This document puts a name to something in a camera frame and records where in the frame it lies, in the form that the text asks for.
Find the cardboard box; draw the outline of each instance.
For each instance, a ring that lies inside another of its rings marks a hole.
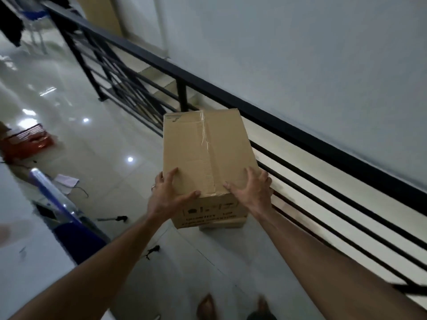
[[[200,190],[200,198],[172,219],[176,228],[246,217],[247,210],[225,189],[243,188],[245,167],[259,170],[237,109],[168,113],[163,122],[163,174],[175,167],[178,194]]]
[[[204,229],[217,229],[217,228],[241,228],[246,223],[247,218],[235,218],[235,219],[229,219],[229,220],[222,220],[222,221],[214,221],[209,224],[203,224],[199,226],[200,230]]]

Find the right hand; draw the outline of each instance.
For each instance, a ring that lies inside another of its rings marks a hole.
[[[248,183],[245,188],[239,189],[230,182],[225,182],[223,186],[248,208],[255,218],[258,218],[271,209],[272,180],[264,170],[259,176],[252,167],[245,168],[245,171],[248,174]]]

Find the hand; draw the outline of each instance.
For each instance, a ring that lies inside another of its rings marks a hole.
[[[173,217],[187,203],[200,196],[200,191],[194,191],[184,195],[178,195],[175,192],[172,181],[177,172],[178,167],[170,171],[165,178],[163,178],[163,172],[160,172],[156,176],[155,187],[148,201],[147,215],[149,219],[158,221],[162,224]]]
[[[272,180],[266,171],[262,171],[260,176],[256,175],[252,167],[245,168],[245,171],[248,174],[246,188],[238,189],[229,182],[225,182],[223,186],[258,219],[264,212],[271,209]]]

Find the paper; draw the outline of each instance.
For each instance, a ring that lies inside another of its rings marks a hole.
[[[64,194],[70,194],[73,187],[75,187],[77,182],[79,181],[78,178],[62,174],[58,174],[53,180],[56,183],[59,183],[58,188]]]

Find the left hand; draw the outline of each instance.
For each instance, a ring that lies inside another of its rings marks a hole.
[[[175,192],[172,181],[177,172],[178,167],[168,172],[164,178],[163,172],[156,176],[155,187],[148,201],[147,216],[149,219],[163,223],[173,217],[186,204],[200,196],[200,191],[183,195],[178,195]]]

